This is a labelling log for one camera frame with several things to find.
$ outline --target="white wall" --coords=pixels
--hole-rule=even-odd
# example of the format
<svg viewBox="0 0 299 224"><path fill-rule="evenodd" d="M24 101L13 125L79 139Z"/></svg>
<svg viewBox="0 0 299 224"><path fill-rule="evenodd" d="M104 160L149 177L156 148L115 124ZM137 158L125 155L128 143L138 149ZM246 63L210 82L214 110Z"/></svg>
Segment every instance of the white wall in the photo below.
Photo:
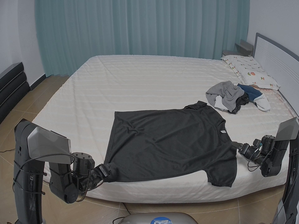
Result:
<svg viewBox="0 0 299 224"><path fill-rule="evenodd" d="M23 62L29 85L45 72L36 38L34 0L0 0L0 73Z"/></svg>
<svg viewBox="0 0 299 224"><path fill-rule="evenodd" d="M247 42L257 32L299 55L299 0L250 0Z"/></svg>

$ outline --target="mattress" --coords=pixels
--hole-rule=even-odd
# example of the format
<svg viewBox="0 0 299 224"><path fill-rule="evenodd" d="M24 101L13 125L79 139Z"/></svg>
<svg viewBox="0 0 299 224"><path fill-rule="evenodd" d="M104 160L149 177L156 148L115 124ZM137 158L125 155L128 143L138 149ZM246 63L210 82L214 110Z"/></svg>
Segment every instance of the mattress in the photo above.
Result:
<svg viewBox="0 0 299 224"><path fill-rule="evenodd" d="M219 60L173 56L95 56L85 62L53 95L33 123L71 140L72 152L92 155L103 163L114 120L114 111L182 109L198 100L221 81L240 80ZM236 114L217 110L226 120L233 141L252 144L255 138L276 135L280 122L294 113L278 91L265 90L270 112L249 103ZM87 196L128 203L192 203L221 201L284 184L288 155L280 173L263 177L249 172L247 161L237 153L237 177L231 188L215 187L201 170L192 174L144 182L104 183ZM48 163L45 172L50 179Z"/></svg>

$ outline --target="headboard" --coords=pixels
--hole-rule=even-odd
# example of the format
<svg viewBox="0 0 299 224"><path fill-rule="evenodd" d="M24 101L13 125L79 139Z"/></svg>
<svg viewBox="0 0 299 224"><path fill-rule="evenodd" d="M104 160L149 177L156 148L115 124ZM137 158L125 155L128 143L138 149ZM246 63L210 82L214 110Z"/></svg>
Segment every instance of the headboard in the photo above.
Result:
<svg viewBox="0 0 299 224"><path fill-rule="evenodd" d="M261 35L255 36L252 56L280 85L279 92L299 114L299 56Z"/></svg>

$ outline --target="pillow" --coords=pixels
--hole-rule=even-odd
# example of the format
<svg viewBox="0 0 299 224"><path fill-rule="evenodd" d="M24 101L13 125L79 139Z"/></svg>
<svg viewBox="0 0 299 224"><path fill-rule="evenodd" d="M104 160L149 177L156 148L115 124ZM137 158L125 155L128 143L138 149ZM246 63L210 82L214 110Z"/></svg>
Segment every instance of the pillow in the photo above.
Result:
<svg viewBox="0 0 299 224"><path fill-rule="evenodd" d="M272 90L278 90L280 87L252 56L228 55L221 59L233 69L245 85Z"/></svg>

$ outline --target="teal curtain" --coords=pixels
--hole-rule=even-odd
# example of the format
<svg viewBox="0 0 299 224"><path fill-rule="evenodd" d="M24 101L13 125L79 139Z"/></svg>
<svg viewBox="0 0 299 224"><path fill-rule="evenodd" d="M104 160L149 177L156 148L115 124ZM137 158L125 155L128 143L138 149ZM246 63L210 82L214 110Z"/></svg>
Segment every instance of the teal curtain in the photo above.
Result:
<svg viewBox="0 0 299 224"><path fill-rule="evenodd" d="M35 0L46 75L96 55L220 59L246 40L249 0Z"/></svg>

